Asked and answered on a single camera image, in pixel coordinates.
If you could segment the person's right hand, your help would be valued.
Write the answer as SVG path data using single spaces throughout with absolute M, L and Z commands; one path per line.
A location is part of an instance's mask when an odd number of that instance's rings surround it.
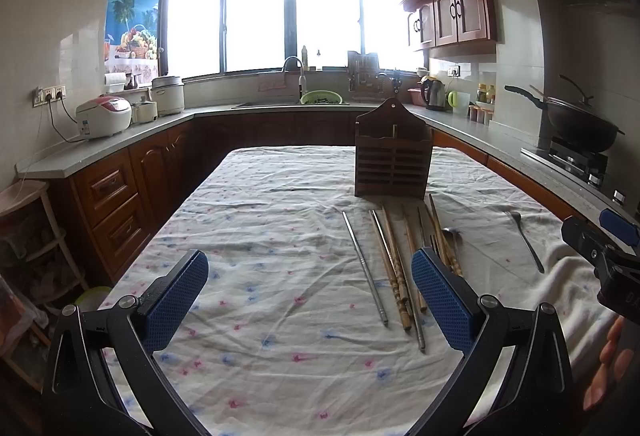
M 630 347 L 618 348 L 624 327 L 625 318 L 618 316 L 608 331 L 606 343 L 600 351 L 600 367 L 582 397 L 582 410 L 585 412 L 602 404 L 611 381 L 619 383 L 634 358 L 634 351 Z

